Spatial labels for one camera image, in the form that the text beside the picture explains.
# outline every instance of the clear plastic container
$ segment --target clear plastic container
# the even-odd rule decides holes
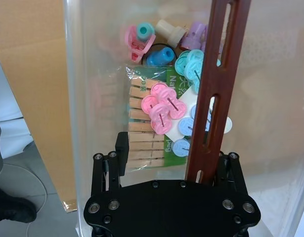
[[[80,236],[92,156],[114,150],[128,129],[131,24],[209,22],[209,0],[67,0],[66,36]],[[262,213],[250,236],[294,236],[304,209],[304,0],[252,0],[222,151],[240,155]],[[128,170],[123,185],[184,177],[185,166]]]

